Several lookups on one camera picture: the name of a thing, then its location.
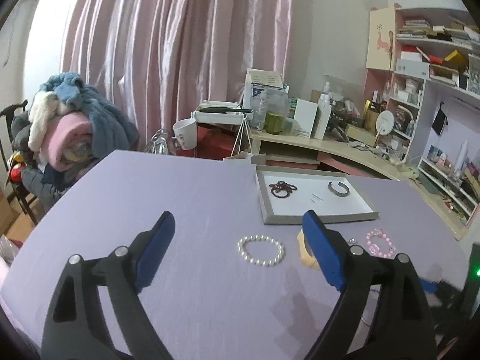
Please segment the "yellow wide bangle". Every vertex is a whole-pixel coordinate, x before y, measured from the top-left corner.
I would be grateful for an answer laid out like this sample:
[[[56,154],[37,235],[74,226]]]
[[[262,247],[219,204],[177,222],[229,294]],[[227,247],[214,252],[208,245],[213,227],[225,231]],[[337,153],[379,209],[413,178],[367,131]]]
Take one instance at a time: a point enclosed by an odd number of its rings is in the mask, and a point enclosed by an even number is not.
[[[309,249],[306,237],[304,236],[303,230],[300,230],[297,236],[298,248],[300,261],[304,266],[320,270],[320,266],[313,255],[313,252]]]

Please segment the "silver cuff bangle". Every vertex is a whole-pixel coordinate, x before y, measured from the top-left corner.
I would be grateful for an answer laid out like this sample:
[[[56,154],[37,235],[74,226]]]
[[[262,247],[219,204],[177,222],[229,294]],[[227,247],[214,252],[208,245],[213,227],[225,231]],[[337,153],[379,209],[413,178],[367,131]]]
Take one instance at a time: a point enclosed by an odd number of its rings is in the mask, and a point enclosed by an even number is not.
[[[347,197],[350,195],[350,189],[347,184],[339,181],[336,184],[330,181],[327,185],[329,191],[337,197]]]

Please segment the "white jewelry tray box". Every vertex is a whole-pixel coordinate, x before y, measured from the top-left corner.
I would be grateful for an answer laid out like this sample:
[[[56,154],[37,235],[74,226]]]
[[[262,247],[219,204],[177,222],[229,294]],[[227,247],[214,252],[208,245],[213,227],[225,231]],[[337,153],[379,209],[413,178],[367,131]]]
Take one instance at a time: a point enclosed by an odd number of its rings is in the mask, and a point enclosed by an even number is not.
[[[309,210],[326,224],[379,218],[378,209],[360,185],[343,173],[258,165],[256,180],[263,221],[268,225],[300,225]],[[327,188],[330,181],[348,185],[350,195],[332,194]]]

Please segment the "cream curved desk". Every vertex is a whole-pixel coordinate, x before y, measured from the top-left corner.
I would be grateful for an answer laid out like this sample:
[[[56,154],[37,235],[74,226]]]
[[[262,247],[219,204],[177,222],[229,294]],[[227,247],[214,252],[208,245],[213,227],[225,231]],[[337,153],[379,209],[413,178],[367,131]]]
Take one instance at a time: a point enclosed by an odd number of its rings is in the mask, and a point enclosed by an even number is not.
[[[317,170],[325,167],[332,172],[350,176],[407,180],[421,194],[424,201],[437,213],[460,241],[467,236],[469,226],[448,205],[454,200],[448,192],[434,193],[425,182],[435,186],[430,174],[417,166],[394,165],[375,155],[371,150],[360,150],[351,144],[335,140],[317,140],[303,136],[272,135],[253,132],[250,136],[252,152],[265,154],[272,166]]]

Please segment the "white mug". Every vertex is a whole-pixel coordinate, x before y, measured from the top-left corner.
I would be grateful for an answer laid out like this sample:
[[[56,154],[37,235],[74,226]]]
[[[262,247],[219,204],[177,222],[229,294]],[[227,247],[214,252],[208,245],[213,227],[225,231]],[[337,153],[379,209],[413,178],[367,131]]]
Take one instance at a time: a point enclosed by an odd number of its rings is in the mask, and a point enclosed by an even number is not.
[[[195,118],[177,121],[172,130],[182,150],[193,150],[197,146],[197,122]]]

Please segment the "white paper shopping bag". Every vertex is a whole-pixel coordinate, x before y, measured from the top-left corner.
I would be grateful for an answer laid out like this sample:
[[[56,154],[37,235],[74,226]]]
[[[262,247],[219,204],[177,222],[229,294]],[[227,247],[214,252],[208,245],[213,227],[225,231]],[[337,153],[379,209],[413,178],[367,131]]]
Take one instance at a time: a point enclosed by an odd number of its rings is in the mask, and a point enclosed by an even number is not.
[[[224,162],[238,165],[265,165],[264,154],[255,154],[251,140],[251,130],[247,117],[244,117],[233,143],[233,149],[228,157],[223,158]]]

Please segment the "red cabinet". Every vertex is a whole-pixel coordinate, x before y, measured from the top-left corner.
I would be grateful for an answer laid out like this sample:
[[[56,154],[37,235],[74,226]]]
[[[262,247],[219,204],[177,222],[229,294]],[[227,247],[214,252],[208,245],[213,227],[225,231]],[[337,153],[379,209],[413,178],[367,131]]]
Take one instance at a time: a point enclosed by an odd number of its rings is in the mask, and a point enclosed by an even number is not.
[[[230,156],[237,132],[235,127],[199,124],[196,148],[193,150],[177,149],[176,154],[182,157],[222,161],[223,158]]]

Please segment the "round white mirror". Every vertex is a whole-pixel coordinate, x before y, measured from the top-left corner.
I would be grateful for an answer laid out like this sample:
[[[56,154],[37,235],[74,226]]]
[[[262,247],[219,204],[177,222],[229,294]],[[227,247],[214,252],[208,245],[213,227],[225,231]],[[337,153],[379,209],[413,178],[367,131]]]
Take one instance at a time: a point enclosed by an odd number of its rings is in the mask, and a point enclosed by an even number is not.
[[[380,141],[380,137],[390,134],[395,126],[395,117],[391,111],[382,111],[376,119],[375,123],[375,143],[376,146]]]

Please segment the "green glass jar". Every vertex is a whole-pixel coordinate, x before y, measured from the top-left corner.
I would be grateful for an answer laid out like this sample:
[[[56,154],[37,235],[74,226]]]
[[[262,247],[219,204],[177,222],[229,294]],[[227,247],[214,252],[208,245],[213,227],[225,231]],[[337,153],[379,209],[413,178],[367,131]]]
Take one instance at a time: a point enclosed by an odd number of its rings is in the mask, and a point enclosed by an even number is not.
[[[279,135],[282,131],[284,121],[285,116],[268,112],[264,121],[265,132],[272,135]]]

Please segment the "white carton box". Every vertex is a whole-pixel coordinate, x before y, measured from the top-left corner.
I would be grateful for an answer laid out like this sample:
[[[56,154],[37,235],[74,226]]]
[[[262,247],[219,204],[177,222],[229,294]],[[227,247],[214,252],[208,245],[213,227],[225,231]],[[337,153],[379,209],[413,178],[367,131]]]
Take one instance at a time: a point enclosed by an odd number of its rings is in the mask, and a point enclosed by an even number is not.
[[[317,116],[318,105],[303,99],[296,101],[292,133],[296,136],[310,138]]]

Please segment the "pile of clothes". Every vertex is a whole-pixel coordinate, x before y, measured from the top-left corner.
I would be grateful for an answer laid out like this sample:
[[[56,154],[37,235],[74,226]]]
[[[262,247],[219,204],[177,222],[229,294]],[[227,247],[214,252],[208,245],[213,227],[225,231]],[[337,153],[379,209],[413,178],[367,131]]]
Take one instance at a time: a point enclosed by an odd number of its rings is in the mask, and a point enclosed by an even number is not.
[[[115,150],[130,150],[137,127],[76,72],[51,76],[26,111],[10,123],[8,162],[22,186],[51,208],[89,170]]]

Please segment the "white tall bottle box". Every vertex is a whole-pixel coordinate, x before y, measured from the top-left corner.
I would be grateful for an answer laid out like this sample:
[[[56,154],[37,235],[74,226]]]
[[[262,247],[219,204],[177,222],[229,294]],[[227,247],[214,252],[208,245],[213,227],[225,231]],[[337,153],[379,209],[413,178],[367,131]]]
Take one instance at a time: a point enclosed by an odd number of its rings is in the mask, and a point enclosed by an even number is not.
[[[316,127],[314,131],[314,138],[323,140],[326,134],[326,128],[329,123],[332,106],[329,94],[321,94],[317,104]]]

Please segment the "pink curtain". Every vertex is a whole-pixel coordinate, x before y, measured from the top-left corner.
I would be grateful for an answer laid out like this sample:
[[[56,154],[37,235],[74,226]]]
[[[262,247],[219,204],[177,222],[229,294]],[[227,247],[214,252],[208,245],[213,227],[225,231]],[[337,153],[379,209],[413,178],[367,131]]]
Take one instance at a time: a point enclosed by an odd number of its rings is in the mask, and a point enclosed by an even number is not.
[[[291,21],[292,0],[77,0],[62,69],[146,142],[204,100],[241,100],[248,69],[283,73]]]

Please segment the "pink white bookshelf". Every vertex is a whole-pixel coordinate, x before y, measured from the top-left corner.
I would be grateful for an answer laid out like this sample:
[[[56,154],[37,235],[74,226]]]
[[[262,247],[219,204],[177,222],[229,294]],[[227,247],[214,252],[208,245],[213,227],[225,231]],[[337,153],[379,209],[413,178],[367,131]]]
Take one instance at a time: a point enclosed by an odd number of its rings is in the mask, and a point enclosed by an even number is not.
[[[391,164],[412,166],[455,232],[479,207],[467,162],[479,145],[479,42],[467,11],[438,7],[372,9],[364,96],[393,116],[376,144]]]

